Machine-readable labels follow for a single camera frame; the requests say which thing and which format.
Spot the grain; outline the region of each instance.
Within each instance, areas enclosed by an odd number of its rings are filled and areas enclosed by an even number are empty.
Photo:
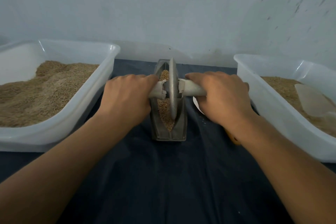
[[[322,117],[310,116],[303,110],[299,96],[294,86],[295,84],[300,82],[280,77],[262,77],[262,78],[276,92],[278,92],[292,107],[294,107],[303,117],[305,117],[312,125],[322,130],[323,132],[327,133],[328,135],[336,137],[336,133],[328,127],[327,123]]]
[[[160,75],[160,81],[163,80],[169,80],[169,71],[168,70],[163,70],[161,75]],[[165,127],[168,129],[170,132],[173,127],[174,127],[174,120],[171,119],[170,116],[170,101],[169,98],[165,100],[157,100],[157,107],[159,109],[159,115],[160,118],[165,125]]]
[[[25,127],[60,112],[99,65],[46,61],[36,76],[0,86],[0,127]]]

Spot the plastic scoop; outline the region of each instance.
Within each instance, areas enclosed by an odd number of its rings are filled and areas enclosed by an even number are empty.
[[[303,110],[310,116],[323,117],[327,126],[336,131],[336,108],[318,90],[303,84],[295,84]]]

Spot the white plastic tray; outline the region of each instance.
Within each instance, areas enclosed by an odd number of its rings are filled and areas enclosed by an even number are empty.
[[[0,150],[46,151],[68,136],[111,76],[114,58],[119,51],[120,47],[115,44],[63,40],[25,41],[1,46],[0,85],[33,78],[36,68],[46,60],[100,65],[55,116],[27,127],[0,128]]]
[[[322,162],[336,162],[336,138],[314,127],[260,76],[279,76],[312,86],[336,103],[336,71],[286,56],[237,54],[238,76],[250,84],[257,111],[285,137]]]

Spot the dark blue tablecloth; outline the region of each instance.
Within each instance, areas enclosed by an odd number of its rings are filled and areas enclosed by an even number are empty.
[[[113,76],[151,74],[155,65],[115,60]],[[181,78],[189,72],[237,72],[182,64],[177,69]],[[233,145],[191,98],[186,105],[185,142],[152,141],[146,118],[92,169],[59,223],[292,223],[253,157]],[[0,152],[0,181],[39,155]]]

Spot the person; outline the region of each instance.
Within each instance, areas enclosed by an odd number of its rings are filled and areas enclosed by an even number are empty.
[[[206,90],[198,98],[202,112],[250,152],[295,223],[336,223],[336,175],[252,110],[238,76],[186,78]],[[149,114],[148,95],[157,81],[155,75],[108,81],[92,118],[0,184],[0,223],[55,223],[93,166]]]

